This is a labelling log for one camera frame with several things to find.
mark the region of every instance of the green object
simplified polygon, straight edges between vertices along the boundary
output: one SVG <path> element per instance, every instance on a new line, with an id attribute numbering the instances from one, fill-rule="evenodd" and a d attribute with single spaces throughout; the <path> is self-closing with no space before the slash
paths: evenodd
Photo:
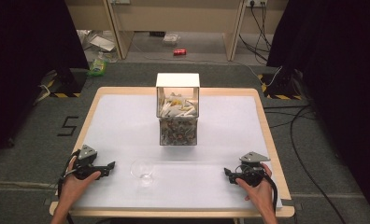
<path id="1" fill-rule="evenodd" d="M 106 72 L 106 67 L 107 62 L 101 59 L 94 59 L 94 62 L 92 62 L 92 66 L 90 67 L 90 71 L 87 73 L 87 75 L 91 77 L 103 76 Z"/>

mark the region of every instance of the power outlet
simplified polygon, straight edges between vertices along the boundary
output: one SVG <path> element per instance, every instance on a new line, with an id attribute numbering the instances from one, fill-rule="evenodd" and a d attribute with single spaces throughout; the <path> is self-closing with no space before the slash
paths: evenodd
<path id="1" fill-rule="evenodd" d="M 266 7 L 267 5 L 267 0 L 247 0 L 246 7 L 251 7 L 251 1 L 254 1 L 254 7 Z"/>

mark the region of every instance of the wooden table frame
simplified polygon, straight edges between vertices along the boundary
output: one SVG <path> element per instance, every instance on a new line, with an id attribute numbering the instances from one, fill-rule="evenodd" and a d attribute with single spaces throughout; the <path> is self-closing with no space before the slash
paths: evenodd
<path id="1" fill-rule="evenodd" d="M 80 131 L 78 141 L 75 144 L 74 151 L 81 148 L 84 142 L 84 138 L 89 129 L 95 109 L 98 105 L 100 98 L 106 94 L 138 94 L 138 95 L 155 95 L 156 88 L 154 87 L 103 87 L 100 88 L 92 101 L 91 108 L 85 119 L 83 127 Z M 271 160 L 272 172 L 276 178 L 276 185 L 278 188 L 279 198 L 281 200 L 290 201 L 291 194 L 288 190 L 287 182 L 285 180 L 283 171 L 281 169 L 281 164 L 278 158 L 275 144 L 273 142 L 272 134 L 266 120 L 266 116 L 263 111 L 263 106 L 259 94 L 254 89 L 224 89 L 224 88 L 201 88 L 200 95 L 230 95 L 230 96 L 253 96 L 257 106 L 257 113 L 259 121 L 261 123 L 261 128 L 263 132 L 264 141 L 266 143 L 267 151 L 269 153 L 269 158 Z M 50 205 L 50 213 L 54 213 L 54 209 L 57 206 L 57 202 L 53 202 Z M 251 218 L 260 217 L 260 213 L 257 210 L 220 210 L 211 211 L 203 209 L 186 210 L 186 211 L 164 211 L 163 209 L 156 210 L 72 210 L 70 211 L 72 216 L 82 216 L 82 217 L 195 217 L 195 218 Z M 277 217 L 292 217 L 294 214 L 294 207 L 284 205 L 277 209 Z"/>

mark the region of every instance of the red can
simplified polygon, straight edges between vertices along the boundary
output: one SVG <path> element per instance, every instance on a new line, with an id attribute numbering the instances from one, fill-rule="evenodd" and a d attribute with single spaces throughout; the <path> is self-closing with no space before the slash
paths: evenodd
<path id="1" fill-rule="evenodd" d="M 173 52 L 174 52 L 174 56 L 186 55 L 186 50 L 185 49 L 175 49 L 175 50 L 173 50 Z"/>

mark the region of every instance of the human hand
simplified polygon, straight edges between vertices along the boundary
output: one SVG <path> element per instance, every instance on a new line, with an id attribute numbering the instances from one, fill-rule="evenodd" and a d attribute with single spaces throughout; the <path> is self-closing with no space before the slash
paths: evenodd
<path id="1" fill-rule="evenodd" d="M 269 169 L 269 167 L 262 162 L 261 165 L 266 174 L 272 176 L 272 171 Z M 272 186 L 269 184 L 269 182 L 267 182 L 266 179 L 263 178 L 261 183 L 255 188 L 240 178 L 237 178 L 235 182 L 238 184 L 238 186 L 246 191 L 247 196 L 245 200 L 252 201 L 252 203 L 261 213 L 264 223 L 278 223 L 272 204 Z"/>
<path id="2" fill-rule="evenodd" d="M 68 164 L 68 171 L 72 170 L 76 157 L 74 157 Z M 100 171 L 94 172 L 83 180 L 77 179 L 70 174 L 65 178 L 63 183 L 60 200 L 54 211 L 51 223 L 64 223 L 65 217 L 68 214 L 72 205 L 80 198 L 83 192 L 91 183 L 101 175 Z"/>

